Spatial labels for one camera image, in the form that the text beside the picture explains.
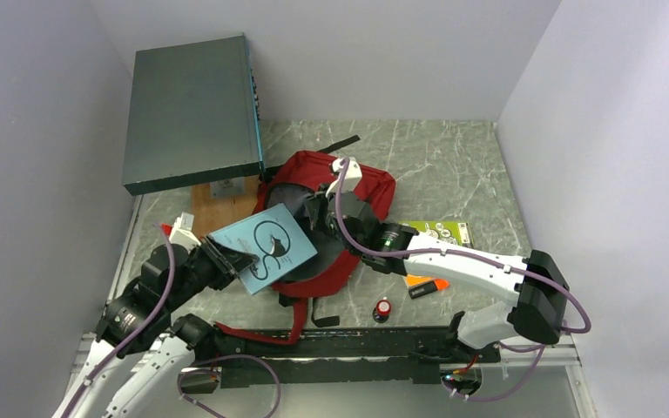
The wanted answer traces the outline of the red backpack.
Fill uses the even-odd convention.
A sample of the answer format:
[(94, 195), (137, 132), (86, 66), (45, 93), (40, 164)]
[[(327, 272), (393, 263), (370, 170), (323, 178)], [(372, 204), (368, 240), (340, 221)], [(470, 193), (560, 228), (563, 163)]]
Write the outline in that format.
[(253, 212), (284, 204), (316, 248), (317, 254), (273, 283), (279, 303), (294, 310), (293, 325), (287, 337), (266, 336), (218, 322), (216, 326), (222, 333), (244, 340), (290, 346), (299, 340), (308, 321), (316, 327), (340, 325), (338, 316), (316, 319), (309, 311), (320, 298), (334, 295), (345, 287), (360, 258), (345, 249), (344, 241), (336, 233), (334, 208), (328, 202), (318, 204), (314, 210), (320, 215), (319, 223), (312, 227), (305, 201), (320, 188), (328, 188), (335, 180), (331, 171), (335, 161), (332, 153), (359, 140), (359, 136), (353, 135), (319, 151), (295, 152), (284, 164), (269, 167), (261, 175)]

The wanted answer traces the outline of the light blue book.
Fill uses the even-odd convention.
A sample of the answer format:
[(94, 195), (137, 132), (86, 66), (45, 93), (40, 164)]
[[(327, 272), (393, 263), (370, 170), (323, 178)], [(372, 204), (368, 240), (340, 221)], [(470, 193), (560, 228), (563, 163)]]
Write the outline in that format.
[(317, 254), (311, 240), (282, 203), (209, 233), (208, 237), (222, 246), (256, 257), (240, 274), (241, 283), (251, 295)]

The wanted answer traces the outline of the green comic book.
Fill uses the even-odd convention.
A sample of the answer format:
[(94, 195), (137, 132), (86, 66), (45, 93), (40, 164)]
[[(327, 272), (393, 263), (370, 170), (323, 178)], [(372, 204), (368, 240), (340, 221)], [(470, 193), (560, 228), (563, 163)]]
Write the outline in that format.
[(470, 225), (467, 222), (403, 220), (401, 224), (411, 226), (435, 239), (468, 248), (474, 247)]

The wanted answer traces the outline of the orange comic book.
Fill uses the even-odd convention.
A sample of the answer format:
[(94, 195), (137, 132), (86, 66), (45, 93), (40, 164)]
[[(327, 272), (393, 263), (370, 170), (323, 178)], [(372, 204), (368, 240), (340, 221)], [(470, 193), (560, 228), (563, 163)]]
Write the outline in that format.
[(408, 275), (404, 278), (404, 283), (407, 288), (418, 287), (422, 284), (433, 281), (434, 278), (427, 276)]

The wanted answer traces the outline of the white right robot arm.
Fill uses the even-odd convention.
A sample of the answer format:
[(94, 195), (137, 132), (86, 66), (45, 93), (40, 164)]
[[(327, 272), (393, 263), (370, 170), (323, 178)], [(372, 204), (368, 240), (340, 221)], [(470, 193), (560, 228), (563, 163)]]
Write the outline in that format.
[(551, 256), (504, 256), (450, 244), (415, 228), (379, 220), (371, 206), (352, 192), (305, 199), (313, 231), (338, 239), (347, 252), (384, 274), (415, 275), (464, 284), (490, 294), (495, 302), (454, 316), (445, 349), (455, 361), (477, 350), (520, 336), (555, 345), (563, 333), (569, 287)]

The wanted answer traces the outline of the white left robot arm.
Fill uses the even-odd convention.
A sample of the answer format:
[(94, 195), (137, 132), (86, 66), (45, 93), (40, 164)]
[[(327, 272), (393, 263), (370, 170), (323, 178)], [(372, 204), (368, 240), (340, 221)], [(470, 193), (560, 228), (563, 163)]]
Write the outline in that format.
[(193, 314), (173, 313), (202, 290), (221, 290), (258, 257), (216, 241), (172, 233), (139, 276), (101, 314), (78, 376), (56, 417), (134, 417), (160, 387), (219, 353), (221, 329)]

